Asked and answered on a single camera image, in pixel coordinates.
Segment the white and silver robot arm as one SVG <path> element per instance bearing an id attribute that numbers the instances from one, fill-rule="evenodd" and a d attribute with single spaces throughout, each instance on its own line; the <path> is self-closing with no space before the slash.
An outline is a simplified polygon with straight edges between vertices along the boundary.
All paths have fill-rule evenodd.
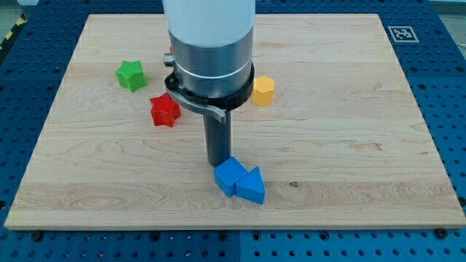
<path id="1" fill-rule="evenodd" d="M 173 48 L 168 95 L 184 108 L 226 121 L 253 80 L 254 0 L 164 0 Z"/>

